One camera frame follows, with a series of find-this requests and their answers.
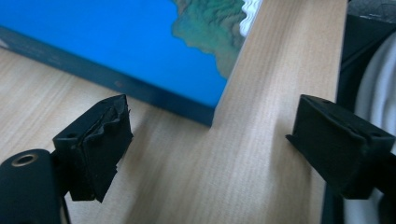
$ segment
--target green landmass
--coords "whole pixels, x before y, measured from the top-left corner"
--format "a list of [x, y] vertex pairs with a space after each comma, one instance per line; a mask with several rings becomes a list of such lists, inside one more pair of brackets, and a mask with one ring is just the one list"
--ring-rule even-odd
[[173, 0], [178, 18], [172, 27], [174, 36], [205, 53], [216, 56], [222, 76], [228, 77], [242, 48], [244, 37], [239, 23], [246, 17], [242, 0]]

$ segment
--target wooden table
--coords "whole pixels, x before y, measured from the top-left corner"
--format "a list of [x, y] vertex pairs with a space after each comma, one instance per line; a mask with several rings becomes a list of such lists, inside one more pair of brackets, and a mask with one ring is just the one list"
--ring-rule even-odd
[[[207, 128], [128, 98], [134, 141], [74, 223], [319, 223], [323, 181], [285, 139], [301, 93], [334, 99], [347, 1], [263, 0]], [[0, 161], [117, 94], [0, 49]]]

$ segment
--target light wood surface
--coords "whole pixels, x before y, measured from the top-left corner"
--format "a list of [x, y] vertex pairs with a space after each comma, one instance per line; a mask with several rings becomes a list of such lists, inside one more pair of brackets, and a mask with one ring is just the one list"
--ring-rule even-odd
[[[74, 223], [319, 223], [323, 181], [286, 138], [302, 93], [334, 99], [347, 1], [263, 0], [207, 128], [128, 98], [134, 141]], [[0, 49], [0, 161], [117, 94]]]

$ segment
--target blue box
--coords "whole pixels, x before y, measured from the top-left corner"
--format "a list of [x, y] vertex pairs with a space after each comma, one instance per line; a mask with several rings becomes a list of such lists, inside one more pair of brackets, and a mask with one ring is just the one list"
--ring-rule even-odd
[[[186, 20], [193, 13], [184, 18], [181, 15], [194, 8], [177, 7], [176, 2], [180, 1], [2, 0], [0, 45], [211, 125], [229, 75], [220, 74], [219, 63], [224, 68], [226, 60], [219, 56], [228, 55], [231, 65], [223, 70], [231, 73], [243, 37], [231, 37], [231, 41], [240, 42], [233, 49], [227, 49], [229, 37], [220, 41], [216, 36], [205, 39], [205, 35], [211, 36], [213, 32], [227, 36], [228, 31], [212, 29], [211, 33], [209, 28], [206, 34], [207, 31], [192, 28], [201, 25]], [[235, 13], [239, 13], [237, 9], [241, 11], [241, 5], [233, 7]], [[241, 21], [243, 17], [240, 12], [235, 20]], [[177, 27], [207, 41], [207, 46], [224, 51], [214, 52], [205, 46], [197, 47], [195, 40], [189, 43], [176, 37]]]

